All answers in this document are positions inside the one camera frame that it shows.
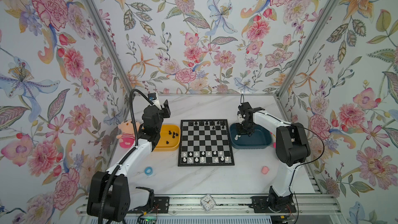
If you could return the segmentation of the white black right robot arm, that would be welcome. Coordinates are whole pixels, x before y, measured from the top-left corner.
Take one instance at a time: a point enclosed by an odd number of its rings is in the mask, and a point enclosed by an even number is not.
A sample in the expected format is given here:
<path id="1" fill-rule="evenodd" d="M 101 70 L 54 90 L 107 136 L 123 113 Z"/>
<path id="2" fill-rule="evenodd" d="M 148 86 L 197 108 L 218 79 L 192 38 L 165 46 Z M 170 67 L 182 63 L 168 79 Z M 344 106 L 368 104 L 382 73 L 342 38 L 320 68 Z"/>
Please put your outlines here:
<path id="1" fill-rule="evenodd" d="M 252 136 L 256 125 L 276 135 L 276 155 L 280 165 L 268 195 L 277 199 L 292 196 L 295 171 L 311 154 L 303 125 L 285 122 L 261 107 L 251 107 L 248 102 L 238 106 L 237 118 L 234 137 L 236 140 Z"/>

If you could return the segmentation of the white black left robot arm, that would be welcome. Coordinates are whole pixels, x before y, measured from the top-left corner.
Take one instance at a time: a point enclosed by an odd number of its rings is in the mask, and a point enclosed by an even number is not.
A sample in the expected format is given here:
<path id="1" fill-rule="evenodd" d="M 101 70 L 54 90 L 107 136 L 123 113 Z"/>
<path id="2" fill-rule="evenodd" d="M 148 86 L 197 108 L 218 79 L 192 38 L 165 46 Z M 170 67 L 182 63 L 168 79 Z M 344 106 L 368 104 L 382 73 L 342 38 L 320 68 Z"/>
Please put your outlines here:
<path id="1" fill-rule="evenodd" d="M 144 109 L 142 123 L 135 120 L 133 101 L 141 91 L 133 89 L 129 96 L 131 119 L 118 125 L 121 134 L 117 136 L 126 154 L 105 172 L 96 172 L 90 184 L 87 214 L 97 218 L 99 224 L 125 223 L 130 210 L 143 214 L 154 209 L 154 191 L 146 187 L 130 189 L 128 173 L 151 154 L 161 138 L 164 119 L 170 118 L 168 101 L 160 103 L 156 92 L 143 95 L 149 103 Z"/>

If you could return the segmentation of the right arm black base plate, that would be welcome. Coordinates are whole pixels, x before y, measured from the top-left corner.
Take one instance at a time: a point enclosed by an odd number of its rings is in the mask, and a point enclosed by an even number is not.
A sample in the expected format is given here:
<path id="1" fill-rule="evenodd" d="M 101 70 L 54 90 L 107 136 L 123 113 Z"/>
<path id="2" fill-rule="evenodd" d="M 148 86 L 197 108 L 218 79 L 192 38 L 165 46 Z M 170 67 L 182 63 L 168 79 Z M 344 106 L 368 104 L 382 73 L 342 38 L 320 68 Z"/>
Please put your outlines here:
<path id="1" fill-rule="evenodd" d="M 253 196 L 251 197 L 251 208 L 255 213 L 296 213 L 293 195 L 287 197 Z"/>

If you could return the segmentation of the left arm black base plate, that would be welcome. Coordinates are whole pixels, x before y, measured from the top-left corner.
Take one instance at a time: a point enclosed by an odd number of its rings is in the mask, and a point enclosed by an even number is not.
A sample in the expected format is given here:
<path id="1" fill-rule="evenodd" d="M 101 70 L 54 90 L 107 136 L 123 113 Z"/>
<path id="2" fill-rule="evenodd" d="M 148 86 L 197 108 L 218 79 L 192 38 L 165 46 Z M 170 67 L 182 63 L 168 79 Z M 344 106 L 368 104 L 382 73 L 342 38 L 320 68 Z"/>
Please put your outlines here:
<path id="1" fill-rule="evenodd" d="M 168 214 L 170 207 L 170 197 L 154 197 L 152 203 L 147 206 L 141 206 L 129 210 L 128 214 L 142 214 L 144 212 L 150 213 L 152 211 L 155 214 Z"/>

